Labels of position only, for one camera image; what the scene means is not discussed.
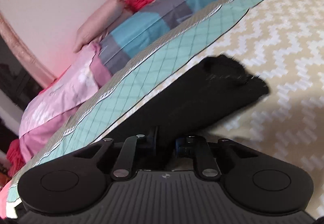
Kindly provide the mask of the black pants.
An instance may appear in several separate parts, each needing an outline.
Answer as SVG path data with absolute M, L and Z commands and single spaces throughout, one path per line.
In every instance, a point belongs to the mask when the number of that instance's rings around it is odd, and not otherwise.
M 255 104 L 270 89 L 241 63 L 225 56 L 207 57 L 186 71 L 109 133 L 115 142 L 98 163 L 112 168 L 122 142 L 158 127 L 155 157 L 145 169 L 167 167 L 175 157 L 176 140 L 195 136 L 220 120 Z

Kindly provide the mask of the pink floral pillow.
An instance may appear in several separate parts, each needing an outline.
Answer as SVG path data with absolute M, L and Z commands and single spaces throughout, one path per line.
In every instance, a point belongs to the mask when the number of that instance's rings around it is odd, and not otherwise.
M 24 161 L 30 161 L 81 104 L 111 79 L 99 52 L 98 43 L 84 46 L 65 73 L 28 104 L 19 127 Z

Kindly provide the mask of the red pink blanket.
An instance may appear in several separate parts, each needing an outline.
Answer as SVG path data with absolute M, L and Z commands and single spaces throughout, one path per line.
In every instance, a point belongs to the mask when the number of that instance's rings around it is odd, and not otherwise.
M 9 161 L 6 167 L 1 162 L 1 189 L 12 179 L 12 177 L 25 165 L 24 158 L 20 151 L 19 140 L 13 140 L 5 158 Z

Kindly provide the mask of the pink window curtain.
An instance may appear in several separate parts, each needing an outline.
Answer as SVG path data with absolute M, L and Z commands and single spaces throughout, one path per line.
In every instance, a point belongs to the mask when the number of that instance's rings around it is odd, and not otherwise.
M 27 72 L 47 88 L 56 77 L 37 59 L 1 14 L 1 37 Z

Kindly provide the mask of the peach small pillow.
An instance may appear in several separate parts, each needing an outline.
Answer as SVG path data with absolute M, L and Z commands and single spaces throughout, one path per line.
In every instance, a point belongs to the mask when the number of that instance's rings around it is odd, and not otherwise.
M 79 52 L 92 41 L 99 43 L 131 16 L 124 0 L 107 0 L 77 30 L 73 52 Z

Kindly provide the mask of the blue grey pillow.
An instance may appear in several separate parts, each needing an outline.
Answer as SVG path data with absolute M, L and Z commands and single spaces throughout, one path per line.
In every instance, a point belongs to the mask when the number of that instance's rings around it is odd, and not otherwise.
M 155 40 L 217 0 L 155 0 L 126 19 L 101 42 L 99 58 L 114 75 Z

